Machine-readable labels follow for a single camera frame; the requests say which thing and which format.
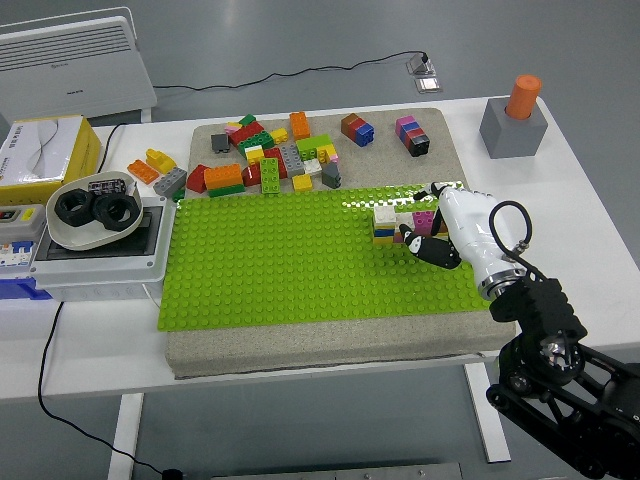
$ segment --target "white table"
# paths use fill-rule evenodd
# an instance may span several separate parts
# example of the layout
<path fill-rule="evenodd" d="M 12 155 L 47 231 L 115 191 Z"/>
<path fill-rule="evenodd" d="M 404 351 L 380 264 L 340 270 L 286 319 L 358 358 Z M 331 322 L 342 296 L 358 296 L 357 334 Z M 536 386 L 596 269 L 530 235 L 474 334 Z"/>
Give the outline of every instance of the white table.
<path fill-rule="evenodd" d="M 486 99 L 450 100 L 360 108 L 359 111 L 433 107 L 449 125 L 469 186 L 517 200 L 534 224 L 525 258 L 560 279 L 596 348 L 640 344 L 640 271 L 542 100 L 549 128 L 536 157 L 492 160 L 479 134 Z M 350 113 L 349 110 L 308 115 Z M 260 116 L 284 118 L 287 114 Z M 104 171 L 122 170 L 147 148 L 161 150 L 186 168 L 191 133 L 200 125 L 234 118 L 129 125 L 115 133 Z M 98 128 L 103 144 L 110 127 Z M 439 179 L 425 178 L 424 182 Z M 141 186 L 141 195 L 155 195 Z M 36 395 L 42 350 L 57 308 L 54 301 L 0 302 L 0 401 Z M 292 376 L 341 375 L 360 369 L 407 369 L 479 361 L 475 356 L 394 362 L 176 381 L 164 359 L 166 334 L 156 330 L 158 310 L 149 300 L 66 303 L 49 351 L 44 393 L 109 395 L 208 382 L 254 382 Z M 496 352 L 485 352 L 488 356 Z"/>

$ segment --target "black hex nut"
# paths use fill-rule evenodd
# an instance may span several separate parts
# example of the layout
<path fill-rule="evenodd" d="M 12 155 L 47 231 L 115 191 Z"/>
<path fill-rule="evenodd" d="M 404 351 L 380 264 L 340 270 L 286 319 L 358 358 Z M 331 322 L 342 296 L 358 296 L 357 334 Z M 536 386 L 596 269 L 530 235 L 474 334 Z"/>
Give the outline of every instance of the black hex nut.
<path fill-rule="evenodd" d="M 67 225 L 81 227 L 93 221 L 91 207 L 94 199 L 92 192 L 75 188 L 60 195 L 53 210 Z"/>
<path fill-rule="evenodd" d="M 121 232 L 133 225 L 140 215 L 140 207 L 131 195 L 108 193 L 95 199 L 92 212 L 104 228 Z"/>

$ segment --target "green baseplate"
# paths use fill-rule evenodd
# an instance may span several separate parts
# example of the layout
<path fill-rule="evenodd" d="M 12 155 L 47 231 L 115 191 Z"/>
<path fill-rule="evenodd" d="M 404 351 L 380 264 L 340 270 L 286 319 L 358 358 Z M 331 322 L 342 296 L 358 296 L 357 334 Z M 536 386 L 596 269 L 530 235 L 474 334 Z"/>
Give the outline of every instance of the green baseplate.
<path fill-rule="evenodd" d="M 162 331 L 487 309 L 473 271 L 372 243 L 374 205 L 414 202 L 421 186 L 181 200 L 158 321 Z"/>

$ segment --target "black cable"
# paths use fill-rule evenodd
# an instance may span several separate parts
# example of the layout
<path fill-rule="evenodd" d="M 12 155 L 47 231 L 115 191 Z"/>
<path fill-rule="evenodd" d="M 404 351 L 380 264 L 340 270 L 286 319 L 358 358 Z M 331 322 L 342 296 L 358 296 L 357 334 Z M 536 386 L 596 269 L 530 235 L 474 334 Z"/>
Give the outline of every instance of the black cable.
<path fill-rule="evenodd" d="M 531 237 L 533 236 L 533 224 L 531 222 L 531 217 L 529 216 L 529 212 L 527 212 L 527 209 L 524 208 L 524 206 L 521 205 L 520 203 L 515 202 L 513 200 L 500 202 L 495 207 L 493 207 L 493 210 L 491 210 L 491 213 L 489 214 L 489 230 L 491 230 L 491 235 L 493 235 L 493 238 L 495 239 L 496 244 L 498 245 L 498 248 L 500 248 L 500 250 L 502 250 L 502 252 L 511 260 L 513 260 L 514 262 L 518 262 L 522 266 L 524 266 L 527 269 L 527 275 L 531 275 L 533 273 L 536 279 L 546 280 L 547 277 L 545 277 L 540 270 L 538 270 L 536 267 L 534 267 L 529 262 L 524 260 L 516 252 L 509 250 L 504 245 L 504 243 L 502 243 L 502 240 L 500 240 L 500 236 L 498 235 L 498 232 L 496 230 L 495 218 L 498 211 L 500 211 L 500 209 L 504 207 L 515 207 L 522 214 L 522 217 L 524 218 L 524 223 L 526 226 L 526 233 L 525 233 L 525 238 L 523 242 L 526 244 L 529 244 L 529 242 L 531 242 Z"/>
<path fill-rule="evenodd" d="M 295 77 L 296 75 L 301 75 L 303 73 L 306 72 L 323 72 L 323 71 L 327 71 L 327 70 L 353 70 L 354 68 L 357 68 L 361 65 L 365 65 L 368 63 L 378 63 L 378 62 L 383 62 L 384 60 L 388 60 L 390 58 L 393 57 L 399 57 L 400 55 L 407 55 L 409 53 L 420 53 L 423 55 L 424 58 L 429 58 L 427 56 L 427 54 L 423 51 L 420 50 L 406 50 L 404 52 L 398 52 L 398 53 L 393 53 L 391 55 L 387 55 L 386 57 L 382 57 L 382 58 L 375 58 L 373 60 L 364 60 L 362 62 L 358 62 L 355 65 L 352 65 L 351 67 L 342 67 L 340 65 L 326 65 L 324 67 L 310 67 L 310 68 L 305 68 L 304 70 L 300 70 L 299 72 L 295 72 L 295 73 L 271 73 L 269 75 L 267 75 L 266 77 L 260 79 L 260 80 L 254 80 L 253 82 L 247 82 L 247 83 L 241 83 L 240 85 L 209 85 L 207 87 L 191 87 L 189 85 L 154 85 L 153 88 L 157 88 L 157 89 L 167 89 L 167 88 L 186 88 L 188 90 L 193 90 L 194 92 L 202 92 L 204 90 L 211 90 L 213 88 L 227 88 L 227 89 L 236 89 L 236 88 L 242 88 L 242 87 L 248 87 L 249 85 L 256 85 L 258 83 L 261 82 L 265 82 L 267 80 L 269 80 L 271 77 Z"/>
<path fill-rule="evenodd" d="M 104 162 L 107 160 L 107 152 L 109 151 L 109 144 L 111 143 L 111 137 L 113 137 L 113 134 L 115 133 L 115 131 L 119 127 L 121 127 L 123 125 L 129 125 L 129 124 L 128 123 L 119 123 L 118 125 L 113 127 L 113 130 L 111 130 L 111 133 L 109 134 L 109 138 L 107 138 L 107 143 L 104 146 L 104 155 L 102 156 L 102 162 L 100 163 L 100 166 L 98 167 L 98 170 L 96 170 L 96 173 L 100 173 L 100 171 L 102 170 L 102 167 L 104 167 Z"/>
<path fill-rule="evenodd" d="M 44 411 L 45 414 L 47 414 L 48 417 L 53 418 L 54 420 L 58 420 L 59 422 L 62 422 L 64 424 L 66 424 L 66 425 L 69 425 L 70 427 L 74 428 L 75 430 L 77 430 L 78 432 L 83 434 L 85 437 L 89 437 L 89 438 L 91 438 L 93 440 L 96 440 L 96 441 L 98 441 L 100 443 L 103 443 L 104 445 L 109 447 L 114 452 L 129 457 L 131 460 L 133 460 L 134 463 L 137 463 L 138 465 L 144 465 L 145 467 L 149 467 L 154 472 L 159 473 L 160 475 L 162 475 L 162 472 L 160 470 L 158 470 L 157 468 L 155 468 L 153 465 L 151 465 L 149 463 L 141 462 L 138 459 L 136 459 L 133 455 L 131 455 L 130 453 L 127 453 L 127 452 L 124 452 L 122 450 L 119 450 L 119 449 L 115 448 L 112 444 L 110 444 L 106 440 L 103 440 L 103 439 L 101 439 L 99 437 L 96 437 L 95 435 L 91 435 L 90 433 L 85 432 L 83 429 L 78 427 L 75 423 L 70 422 L 69 420 L 66 420 L 66 419 L 64 419 L 62 417 L 58 417 L 57 415 L 54 415 L 45 406 L 44 400 L 42 398 L 42 380 L 44 378 L 44 367 L 45 367 L 45 364 L 47 362 L 47 351 L 49 350 L 49 345 L 51 344 L 51 340 L 53 339 L 53 334 L 56 331 L 56 326 L 58 325 L 58 318 L 60 318 L 60 311 L 62 310 L 62 306 L 63 305 L 64 305 L 64 302 L 60 302 L 60 305 L 58 306 L 58 310 L 56 310 L 56 315 L 55 315 L 55 317 L 53 319 L 53 326 L 51 327 L 51 333 L 49 333 L 49 339 L 47 340 L 47 344 L 45 345 L 44 351 L 42 352 L 42 363 L 40 365 L 40 378 L 38 379 L 38 403 L 40 403 L 40 408 L 42 408 L 42 410 Z"/>

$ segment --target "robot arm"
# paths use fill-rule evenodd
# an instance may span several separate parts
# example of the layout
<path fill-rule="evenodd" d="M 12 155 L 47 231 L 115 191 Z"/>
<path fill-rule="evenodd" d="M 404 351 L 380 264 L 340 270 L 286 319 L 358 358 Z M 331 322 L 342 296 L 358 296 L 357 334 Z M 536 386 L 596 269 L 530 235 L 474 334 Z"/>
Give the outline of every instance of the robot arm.
<path fill-rule="evenodd" d="M 579 343 L 587 331 L 560 282 L 520 257 L 531 238 L 526 210 L 444 184 L 431 184 L 414 199 L 426 195 L 438 198 L 436 220 L 446 223 L 449 241 L 417 238 L 402 225 L 411 252 L 445 268 L 469 262 L 478 293 L 492 301 L 493 319 L 517 321 L 522 330 L 500 351 L 499 381 L 487 391 L 489 402 L 587 478 L 640 479 L 640 369 Z M 496 217 L 505 205 L 525 216 L 521 242 Z M 515 247 L 508 250 L 503 239 Z M 565 388 L 572 383 L 581 387 L 580 395 Z"/>

